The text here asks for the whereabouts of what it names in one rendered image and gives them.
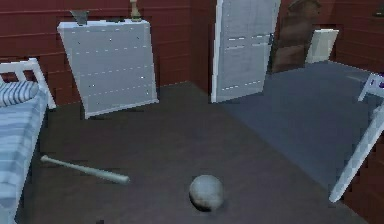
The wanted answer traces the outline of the pale baseball bat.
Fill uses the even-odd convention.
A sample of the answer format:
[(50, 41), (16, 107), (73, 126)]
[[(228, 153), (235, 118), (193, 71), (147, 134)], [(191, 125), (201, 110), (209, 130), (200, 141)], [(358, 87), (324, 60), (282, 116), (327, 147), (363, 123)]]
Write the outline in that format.
[(47, 155), (42, 156), (40, 158), (40, 160), (42, 162), (50, 162), (50, 163), (53, 163), (53, 164), (56, 164), (56, 165), (60, 165), (60, 166), (67, 167), (67, 168), (71, 168), (71, 169), (74, 169), (74, 170), (86, 173), (88, 175), (93, 175), (95, 177), (98, 177), (98, 178), (101, 178), (101, 179), (104, 179), (104, 180), (108, 180), (108, 181), (111, 181), (111, 182), (114, 182), (114, 183), (118, 183), (118, 184), (126, 185), (126, 184), (128, 184), (130, 182), (130, 178), (128, 176), (125, 176), (125, 175), (122, 175), (122, 174), (118, 174), (118, 173), (114, 173), (114, 172), (110, 172), (110, 171), (106, 171), (106, 170), (100, 170), (100, 169), (96, 169), (96, 168), (85, 167), (85, 166), (81, 166), (81, 165), (76, 165), (76, 164), (60, 161), (60, 160), (57, 160), (57, 159), (50, 158)]

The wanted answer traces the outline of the white chair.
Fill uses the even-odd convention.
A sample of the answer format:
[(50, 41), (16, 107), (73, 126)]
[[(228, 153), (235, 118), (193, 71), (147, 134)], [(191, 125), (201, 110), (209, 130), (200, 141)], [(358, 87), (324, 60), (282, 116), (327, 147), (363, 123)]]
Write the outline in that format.
[(370, 103), (377, 106), (384, 104), (384, 75), (379, 73), (369, 74), (357, 100), (363, 102), (365, 98), (368, 98)]

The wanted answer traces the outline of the white chest of drawers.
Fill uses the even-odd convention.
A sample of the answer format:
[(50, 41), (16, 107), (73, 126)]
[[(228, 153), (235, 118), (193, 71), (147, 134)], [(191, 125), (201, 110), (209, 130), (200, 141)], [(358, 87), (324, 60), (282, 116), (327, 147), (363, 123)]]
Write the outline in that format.
[(158, 101), (148, 21), (61, 22), (57, 31), (85, 118)]

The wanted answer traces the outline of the striped blue pillow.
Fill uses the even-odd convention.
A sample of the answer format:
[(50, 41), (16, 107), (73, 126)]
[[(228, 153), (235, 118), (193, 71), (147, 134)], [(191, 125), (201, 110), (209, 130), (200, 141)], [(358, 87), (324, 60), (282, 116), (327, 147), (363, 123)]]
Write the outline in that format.
[(39, 91), (33, 81), (9, 82), (0, 85), (0, 107), (20, 104), (32, 99)]

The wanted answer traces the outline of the white bed with striped cover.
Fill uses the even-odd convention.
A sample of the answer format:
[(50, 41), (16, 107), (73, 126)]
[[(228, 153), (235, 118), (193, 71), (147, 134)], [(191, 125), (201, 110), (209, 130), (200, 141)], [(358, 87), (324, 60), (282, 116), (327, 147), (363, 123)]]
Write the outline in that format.
[(33, 81), (39, 91), (30, 100), (0, 107), (0, 224), (17, 224), (30, 163), (47, 109), (56, 103), (36, 58), (0, 64), (0, 74), (14, 72), (17, 81)]

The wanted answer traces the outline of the white room door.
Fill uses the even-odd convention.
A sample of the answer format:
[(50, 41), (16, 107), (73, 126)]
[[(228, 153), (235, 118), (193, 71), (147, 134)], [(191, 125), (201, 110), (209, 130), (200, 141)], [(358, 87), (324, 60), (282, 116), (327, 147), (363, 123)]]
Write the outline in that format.
[(263, 90), (281, 0), (217, 0), (211, 101)]

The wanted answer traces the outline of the grey basketball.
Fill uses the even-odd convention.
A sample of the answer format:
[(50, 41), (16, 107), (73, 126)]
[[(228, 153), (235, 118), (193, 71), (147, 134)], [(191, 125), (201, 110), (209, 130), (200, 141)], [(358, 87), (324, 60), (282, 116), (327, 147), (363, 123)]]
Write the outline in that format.
[(224, 203), (224, 186), (213, 175), (199, 175), (190, 184), (189, 196), (197, 207), (214, 211)]

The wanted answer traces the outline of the white box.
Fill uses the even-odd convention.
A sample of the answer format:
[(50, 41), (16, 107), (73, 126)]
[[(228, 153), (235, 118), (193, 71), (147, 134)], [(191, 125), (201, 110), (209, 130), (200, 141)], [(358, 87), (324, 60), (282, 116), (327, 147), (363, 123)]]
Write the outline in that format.
[(331, 55), (338, 33), (337, 29), (316, 29), (312, 36), (306, 62), (327, 61)]

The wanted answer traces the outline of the brown wooden cupboard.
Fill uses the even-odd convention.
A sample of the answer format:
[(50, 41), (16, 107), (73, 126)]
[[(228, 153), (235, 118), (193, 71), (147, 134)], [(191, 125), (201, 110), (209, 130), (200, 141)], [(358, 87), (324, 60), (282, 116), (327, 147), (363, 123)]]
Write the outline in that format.
[(318, 0), (293, 0), (289, 4), (273, 43), (271, 74), (304, 66), (320, 8)]

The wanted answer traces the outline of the tan statuette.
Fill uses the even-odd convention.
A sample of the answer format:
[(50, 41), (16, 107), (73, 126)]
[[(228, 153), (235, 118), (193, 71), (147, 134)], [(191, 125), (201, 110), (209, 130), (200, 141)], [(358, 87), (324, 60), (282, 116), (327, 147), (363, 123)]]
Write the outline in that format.
[(130, 3), (131, 3), (131, 20), (133, 22), (140, 22), (142, 18), (137, 7), (137, 0), (130, 0)]

